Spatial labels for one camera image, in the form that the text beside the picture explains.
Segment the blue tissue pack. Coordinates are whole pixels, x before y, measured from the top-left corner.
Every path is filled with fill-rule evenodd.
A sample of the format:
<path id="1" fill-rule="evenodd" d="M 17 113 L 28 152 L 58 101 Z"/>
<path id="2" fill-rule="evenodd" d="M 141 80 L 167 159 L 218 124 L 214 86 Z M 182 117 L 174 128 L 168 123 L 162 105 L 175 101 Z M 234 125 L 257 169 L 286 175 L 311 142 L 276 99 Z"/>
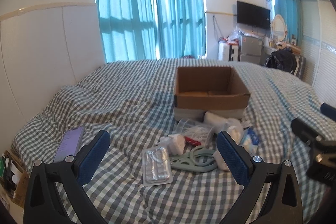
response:
<path id="1" fill-rule="evenodd" d="M 252 127 L 247 128 L 244 131 L 244 136 L 241 139 L 240 145 L 251 155 L 257 155 L 257 149 L 259 146 L 259 137 L 255 133 Z"/>

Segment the cream lace cloth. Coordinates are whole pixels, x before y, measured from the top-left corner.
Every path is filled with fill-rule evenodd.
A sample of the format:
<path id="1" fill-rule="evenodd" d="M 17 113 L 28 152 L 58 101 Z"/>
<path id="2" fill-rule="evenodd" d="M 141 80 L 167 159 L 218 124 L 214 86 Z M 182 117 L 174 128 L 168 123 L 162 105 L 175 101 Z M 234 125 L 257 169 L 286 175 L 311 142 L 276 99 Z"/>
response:
<path id="1" fill-rule="evenodd" d="M 230 137 L 234 140 L 236 144 L 240 144 L 244 132 L 241 124 L 229 123 L 222 126 L 216 126 L 214 133 L 218 135 L 220 132 L 224 131 L 226 131 L 230 135 Z M 218 149 L 216 149 L 213 153 L 213 158 L 215 159 L 215 162 L 220 170 L 223 170 L 225 172 L 229 171 L 229 168 L 226 165 L 226 162 L 224 161 Z"/>

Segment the white knit glove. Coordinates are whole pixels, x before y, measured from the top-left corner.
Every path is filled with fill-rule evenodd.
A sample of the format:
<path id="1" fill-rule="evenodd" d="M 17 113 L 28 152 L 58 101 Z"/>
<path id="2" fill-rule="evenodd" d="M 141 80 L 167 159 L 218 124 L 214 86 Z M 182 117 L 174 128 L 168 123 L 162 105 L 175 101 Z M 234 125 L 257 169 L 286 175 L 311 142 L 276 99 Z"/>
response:
<path id="1" fill-rule="evenodd" d="M 226 131 L 231 126 L 235 126 L 240 132 L 243 131 L 243 126 L 240 120 L 235 118 L 223 118 L 209 111 L 205 113 L 203 123 L 211 126 L 215 134 Z"/>

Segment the green folding hanger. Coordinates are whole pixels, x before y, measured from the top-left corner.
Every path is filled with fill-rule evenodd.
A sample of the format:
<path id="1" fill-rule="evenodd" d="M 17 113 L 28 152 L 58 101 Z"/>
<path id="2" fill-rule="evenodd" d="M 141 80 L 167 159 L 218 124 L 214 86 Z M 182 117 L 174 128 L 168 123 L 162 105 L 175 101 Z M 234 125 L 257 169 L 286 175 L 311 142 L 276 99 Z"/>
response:
<path id="1" fill-rule="evenodd" d="M 184 170 L 195 173 L 210 172 L 218 167 L 213 157 L 214 152 L 215 151 L 212 149 L 207 149 L 198 145 L 183 155 L 171 156 L 170 165 L 172 169 L 176 170 Z"/>

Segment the clear plastic cup bag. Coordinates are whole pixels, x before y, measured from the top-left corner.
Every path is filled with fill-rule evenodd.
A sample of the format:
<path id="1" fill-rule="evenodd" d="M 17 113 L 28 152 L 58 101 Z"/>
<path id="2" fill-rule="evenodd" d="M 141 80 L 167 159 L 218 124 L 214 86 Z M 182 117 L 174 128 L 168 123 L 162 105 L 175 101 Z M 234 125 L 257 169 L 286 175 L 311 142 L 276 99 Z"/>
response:
<path id="1" fill-rule="evenodd" d="M 214 135 L 213 126 L 192 119 L 181 119 L 175 132 L 200 142 L 204 147 L 209 146 Z"/>

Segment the silver blister pack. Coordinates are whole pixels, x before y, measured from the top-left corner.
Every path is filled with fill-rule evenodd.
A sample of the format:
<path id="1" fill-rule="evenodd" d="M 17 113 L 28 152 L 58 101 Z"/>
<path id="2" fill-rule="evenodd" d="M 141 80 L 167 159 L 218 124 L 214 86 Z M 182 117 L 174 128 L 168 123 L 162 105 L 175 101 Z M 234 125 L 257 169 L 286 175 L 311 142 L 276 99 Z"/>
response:
<path id="1" fill-rule="evenodd" d="M 143 185 L 157 186 L 173 182 L 169 152 L 164 145 L 142 151 Z"/>

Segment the cardboard box beside bed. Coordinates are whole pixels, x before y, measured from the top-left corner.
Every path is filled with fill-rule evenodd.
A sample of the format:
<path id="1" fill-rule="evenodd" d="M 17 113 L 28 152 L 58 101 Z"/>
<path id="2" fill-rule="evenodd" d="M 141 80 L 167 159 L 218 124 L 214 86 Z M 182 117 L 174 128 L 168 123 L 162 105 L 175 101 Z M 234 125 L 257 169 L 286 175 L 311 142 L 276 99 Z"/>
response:
<path id="1" fill-rule="evenodd" d="M 25 207 L 29 175 L 22 161 L 10 151 L 1 155 L 1 201 L 7 210 L 10 203 Z"/>

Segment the purple smartphone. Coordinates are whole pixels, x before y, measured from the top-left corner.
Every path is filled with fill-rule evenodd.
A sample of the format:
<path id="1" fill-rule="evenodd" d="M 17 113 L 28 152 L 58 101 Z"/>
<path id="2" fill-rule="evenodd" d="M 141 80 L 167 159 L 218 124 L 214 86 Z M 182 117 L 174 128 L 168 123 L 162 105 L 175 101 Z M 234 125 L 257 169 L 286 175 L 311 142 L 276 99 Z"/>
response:
<path id="1" fill-rule="evenodd" d="M 83 126 L 66 131 L 56 150 L 53 162 L 63 161 L 67 156 L 75 156 L 79 151 L 83 134 Z"/>

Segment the black jacket on chair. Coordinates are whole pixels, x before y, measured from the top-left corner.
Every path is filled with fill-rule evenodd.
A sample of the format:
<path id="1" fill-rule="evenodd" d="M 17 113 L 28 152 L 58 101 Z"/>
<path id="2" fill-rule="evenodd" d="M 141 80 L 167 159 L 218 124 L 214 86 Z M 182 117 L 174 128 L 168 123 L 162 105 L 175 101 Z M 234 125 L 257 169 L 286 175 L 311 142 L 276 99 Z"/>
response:
<path id="1" fill-rule="evenodd" d="M 264 66 L 293 74 L 297 67 L 297 61 L 291 48 L 283 48 L 273 51 L 266 59 Z"/>

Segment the white oval mirror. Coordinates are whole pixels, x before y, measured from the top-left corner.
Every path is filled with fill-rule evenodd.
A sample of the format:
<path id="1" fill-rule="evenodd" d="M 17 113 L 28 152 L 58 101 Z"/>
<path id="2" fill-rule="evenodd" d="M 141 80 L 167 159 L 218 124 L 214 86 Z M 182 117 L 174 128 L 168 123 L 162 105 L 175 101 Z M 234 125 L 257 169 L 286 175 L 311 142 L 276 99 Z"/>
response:
<path id="1" fill-rule="evenodd" d="M 284 18 L 280 14 L 276 14 L 271 24 L 271 38 L 276 42 L 284 42 L 288 30 Z"/>

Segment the silver mini fridge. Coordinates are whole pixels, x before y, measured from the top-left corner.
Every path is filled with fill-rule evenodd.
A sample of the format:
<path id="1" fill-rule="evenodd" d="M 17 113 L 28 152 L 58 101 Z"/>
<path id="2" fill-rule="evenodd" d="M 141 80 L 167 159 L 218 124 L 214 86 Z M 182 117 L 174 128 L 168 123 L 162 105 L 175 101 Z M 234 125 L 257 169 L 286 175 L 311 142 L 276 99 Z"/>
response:
<path id="1" fill-rule="evenodd" d="M 263 41 L 253 36 L 240 36 L 240 61 L 260 64 Z"/>

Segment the white wardrobe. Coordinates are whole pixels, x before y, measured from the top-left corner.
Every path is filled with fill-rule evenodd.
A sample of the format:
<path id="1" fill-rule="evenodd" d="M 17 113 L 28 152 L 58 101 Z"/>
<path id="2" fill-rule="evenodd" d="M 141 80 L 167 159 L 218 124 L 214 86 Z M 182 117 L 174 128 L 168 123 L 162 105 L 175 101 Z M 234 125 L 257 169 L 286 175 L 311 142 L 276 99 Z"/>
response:
<path id="1" fill-rule="evenodd" d="M 335 9 L 329 0 L 300 0 L 301 55 L 306 59 L 303 80 L 319 101 L 335 106 Z"/>

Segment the red small packet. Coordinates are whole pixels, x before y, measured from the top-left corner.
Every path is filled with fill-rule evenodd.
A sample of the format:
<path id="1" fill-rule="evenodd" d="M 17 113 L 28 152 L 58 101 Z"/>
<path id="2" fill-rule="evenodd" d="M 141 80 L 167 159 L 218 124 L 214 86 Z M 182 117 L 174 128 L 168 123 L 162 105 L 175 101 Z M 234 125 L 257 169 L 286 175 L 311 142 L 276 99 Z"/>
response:
<path id="1" fill-rule="evenodd" d="M 193 147 L 202 145 L 201 142 L 199 142 L 199 141 L 197 141 L 197 140 L 194 140 L 194 139 L 191 139 L 191 138 L 189 138 L 188 136 L 185 136 L 185 142 L 186 142 L 187 144 L 192 145 Z"/>

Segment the white suitcase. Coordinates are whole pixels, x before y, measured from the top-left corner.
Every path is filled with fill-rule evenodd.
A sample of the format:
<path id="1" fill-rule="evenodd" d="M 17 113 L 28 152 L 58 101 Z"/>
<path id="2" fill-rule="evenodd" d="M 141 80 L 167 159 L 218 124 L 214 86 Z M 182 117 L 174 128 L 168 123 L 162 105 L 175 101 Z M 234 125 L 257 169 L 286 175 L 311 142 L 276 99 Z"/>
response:
<path id="1" fill-rule="evenodd" d="M 237 44 L 229 44 L 221 42 L 218 50 L 218 60 L 221 61 L 238 61 L 239 46 Z"/>

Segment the teal window curtains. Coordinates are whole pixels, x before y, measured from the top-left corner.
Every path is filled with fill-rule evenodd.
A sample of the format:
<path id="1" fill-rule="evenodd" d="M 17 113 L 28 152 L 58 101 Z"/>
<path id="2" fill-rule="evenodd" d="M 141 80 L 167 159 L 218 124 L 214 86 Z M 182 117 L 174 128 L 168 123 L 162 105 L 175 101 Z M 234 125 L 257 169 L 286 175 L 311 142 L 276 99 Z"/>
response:
<path id="1" fill-rule="evenodd" d="M 204 0 L 96 0 L 105 59 L 201 57 Z"/>

